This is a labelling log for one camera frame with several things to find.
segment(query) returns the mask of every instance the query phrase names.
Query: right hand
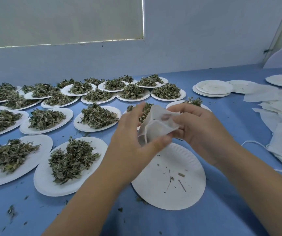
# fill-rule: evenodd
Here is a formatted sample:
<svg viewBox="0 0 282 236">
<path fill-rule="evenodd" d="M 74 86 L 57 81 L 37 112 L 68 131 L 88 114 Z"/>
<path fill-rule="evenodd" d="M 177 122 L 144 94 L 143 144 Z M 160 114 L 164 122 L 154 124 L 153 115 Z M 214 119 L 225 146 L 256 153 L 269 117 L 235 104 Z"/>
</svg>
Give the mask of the right hand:
<svg viewBox="0 0 282 236">
<path fill-rule="evenodd" d="M 225 157 L 228 148 L 238 145 L 209 110 L 190 103 L 176 104 L 167 110 L 182 113 L 173 118 L 180 128 L 170 135 L 185 140 L 196 153 L 213 166 L 222 156 Z"/>
</svg>

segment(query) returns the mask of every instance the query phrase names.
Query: blue table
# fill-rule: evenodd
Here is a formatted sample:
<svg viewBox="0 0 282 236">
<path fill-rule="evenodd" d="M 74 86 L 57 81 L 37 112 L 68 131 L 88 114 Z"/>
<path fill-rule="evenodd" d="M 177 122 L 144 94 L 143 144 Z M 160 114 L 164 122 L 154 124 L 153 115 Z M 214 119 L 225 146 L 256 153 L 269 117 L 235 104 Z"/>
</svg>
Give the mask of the blue table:
<svg viewBox="0 0 282 236">
<path fill-rule="evenodd" d="M 219 79 L 229 81 L 244 79 L 260 84 L 270 75 L 282 74 L 282 69 L 262 69 L 259 65 L 248 65 L 218 69 L 205 69 L 165 73 L 160 76 L 167 78 L 170 83 L 186 91 L 187 97 L 198 97 L 192 91 L 192 86 L 199 81 Z M 243 95 L 232 93 L 224 98 L 203 98 L 208 106 L 220 119 L 231 135 L 240 144 L 246 140 L 256 140 L 264 145 L 270 142 L 272 134 L 262 122 L 259 113 L 251 108 L 257 103 L 243 102 Z M 168 102 L 160 102 L 152 97 L 147 102 L 165 107 Z M 124 112 L 129 105 L 114 99 L 105 105 L 117 107 Z M 81 101 L 68 106 L 77 116 L 81 109 L 87 107 Z M 65 126 L 49 132 L 54 146 L 67 141 L 69 136 L 78 138 L 84 135 L 73 126 L 73 119 Z M 90 136 L 103 139 L 107 144 L 116 129 L 116 125 L 103 132 L 91 133 Z M 24 136 L 19 129 L 15 129 L 0 136 L 0 144 L 8 139 Z M 191 150 L 185 142 L 174 139 L 174 142 Z M 282 169 L 282 164 L 269 152 L 260 146 L 248 143 L 245 147 L 253 154 L 264 160 L 275 169 Z M 261 223 L 238 195 L 236 189 L 228 182 L 226 177 L 216 168 L 207 164 L 198 156 L 206 172 L 206 190 L 202 198 L 192 207 L 167 211 L 151 205 L 136 201 L 137 194 L 131 185 L 128 185 L 119 195 L 109 213 L 101 235 L 268 235 Z M 47 197 L 36 191 L 33 185 L 32 170 L 21 178 L 0 186 L 0 235 L 37 236 L 40 235 L 54 218 L 65 207 L 67 200 L 73 196 Z M 14 205 L 18 215 L 10 224 L 7 210 Z"/>
</svg>

